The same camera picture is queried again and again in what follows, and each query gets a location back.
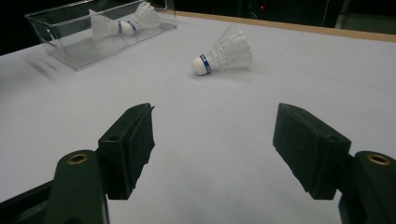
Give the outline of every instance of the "white table surface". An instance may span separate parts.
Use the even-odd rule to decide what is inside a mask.
[[[177,20],[80,72],[41,46],[0,57],[0,202],[151,103],[156,147],[131,198],[109,201],[111,223],[341,223],[340,193],[312,200],[273,147],[277,106],[322,119],[352,155],[396,158],[396,44],[240,24],[254,64],[198,77],[191,61],[230,23]]]

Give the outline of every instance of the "transparent plastic box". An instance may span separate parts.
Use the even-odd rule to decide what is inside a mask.
[[[132,35],[112,34],[99,39],[93,38],[93,17],[102,19],[101,16],[104,16],[118,24],[121,21],[127,22],[141,3],[150,3],[154,7],[160,19],[158,26]],[[76,71],[177,27],[172,0],[87,0],[29,13],[24,17],[32,25],[48,55]]]

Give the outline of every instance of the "shuttlecock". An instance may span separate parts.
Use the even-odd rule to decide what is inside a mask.
[[[194,59],[193,72],[196,75],[204,75],[211,71],[249,66],[253,55],[246,40],[236,24],[231,24],[207,54]]]
[[[91,16],[93,41],[110,35],[133,35],[139,31],[160,26],[157,11],[148,2],[142,2],[135,13],[113,21],[102,15]]]

